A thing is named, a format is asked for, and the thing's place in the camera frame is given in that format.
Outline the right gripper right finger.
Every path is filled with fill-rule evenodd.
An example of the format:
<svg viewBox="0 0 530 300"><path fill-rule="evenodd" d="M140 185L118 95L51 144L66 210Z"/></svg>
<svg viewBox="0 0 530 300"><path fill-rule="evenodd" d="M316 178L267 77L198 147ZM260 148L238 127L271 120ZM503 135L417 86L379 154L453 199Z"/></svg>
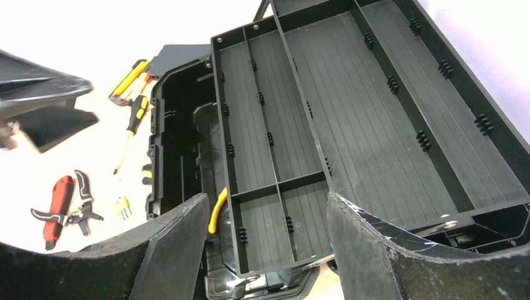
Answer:
<svg viewBox="0 0 530 300"><path fill-rule="evenodd" d="M478 254L419 237L327 195L345 299L528 299L529 247Z"/></svg>

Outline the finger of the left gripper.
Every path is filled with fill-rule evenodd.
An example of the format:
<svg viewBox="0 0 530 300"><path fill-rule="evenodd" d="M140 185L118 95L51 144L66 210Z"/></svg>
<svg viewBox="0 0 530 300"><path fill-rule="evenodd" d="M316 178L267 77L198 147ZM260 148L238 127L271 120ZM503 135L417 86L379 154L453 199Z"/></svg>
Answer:
<svg viewBox="0 0 530 300"><path fill-rule="evenodd" d="M76 109L92 84L1 51L1 149L16 147L13 124L44 153L96 124L93 112Z"/></svg>

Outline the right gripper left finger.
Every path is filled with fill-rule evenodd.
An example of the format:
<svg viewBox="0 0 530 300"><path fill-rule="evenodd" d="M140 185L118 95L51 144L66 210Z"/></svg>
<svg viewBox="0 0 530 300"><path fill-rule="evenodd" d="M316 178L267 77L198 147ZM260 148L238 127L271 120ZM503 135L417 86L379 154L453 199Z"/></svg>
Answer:
<svg viewBox="0 0 530 300"><path fill-rule="evenodd" d="M192 299L209 222L199 193L78 252L1 244L2 299Z"/></svg>

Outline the yellow handled long pliers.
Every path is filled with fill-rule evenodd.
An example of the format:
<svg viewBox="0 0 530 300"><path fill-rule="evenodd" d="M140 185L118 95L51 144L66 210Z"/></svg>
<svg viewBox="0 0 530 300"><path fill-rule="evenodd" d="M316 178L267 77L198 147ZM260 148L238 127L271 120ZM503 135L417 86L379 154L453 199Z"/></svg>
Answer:
<svg viewBox="0 0 530 300"><path fill-rule="evenodd" d="M208 224L208 227L207 227L207 230L208 230L209 234L215 234L216 233L217 226L218 226L219 215L220 215L221 209L222 209L224 203L226 202L227 198L228 198L228 189L227 189L227 187L225 187L219 193L219 195L217 197L217 201L216 201L216 203L214 205L214 208L212 210L211 217L210 217L210 220L209 220L209 224Z"/></svg>

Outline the yellow black long screwdriver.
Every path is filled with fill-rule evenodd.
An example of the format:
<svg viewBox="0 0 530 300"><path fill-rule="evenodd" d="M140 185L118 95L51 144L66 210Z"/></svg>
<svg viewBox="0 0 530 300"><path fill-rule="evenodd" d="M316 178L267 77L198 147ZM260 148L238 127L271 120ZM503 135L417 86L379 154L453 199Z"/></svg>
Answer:
<svg viewBox="0 0 530 300"><path fill-rule="evenodd" d="M125 143L125 146L124 146L124 150L119 158L119 162L116 166L116 168L114 169L113 171L113 175L116 175L122 164L123 164L123 161L125 160L125 157L126 157L126 154L127 154L127 151L128 151L128 147L129 147L129 144L130 144L130 140L136 135L137 131L138 131L138 127L141 123L141 121L143 120L143 117L147 111L147 108L148 108L148 105L149 105L149 100L148 98L143 95L143 94L139 94L135 100L132 102L132 106L131 106L131 113L130 113L130 117L129 117L129 123L127 125L127 128L126 128L126 132L128 133L128 136L127 136L127 139L126 139L126 143Z"/></svg>

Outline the black tool box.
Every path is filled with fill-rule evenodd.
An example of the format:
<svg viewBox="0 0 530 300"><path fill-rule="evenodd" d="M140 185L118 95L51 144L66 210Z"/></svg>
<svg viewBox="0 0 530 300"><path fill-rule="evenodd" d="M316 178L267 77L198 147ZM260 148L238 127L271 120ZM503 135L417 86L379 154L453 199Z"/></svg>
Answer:
<svg viewBox="0 0 530 300"><path fill-rule="evenodd" d="M328 193L478 254L529 247L529 143L417 1L263 1L156 80L146 216L215 205L193 299L294 299Z"/></svg>

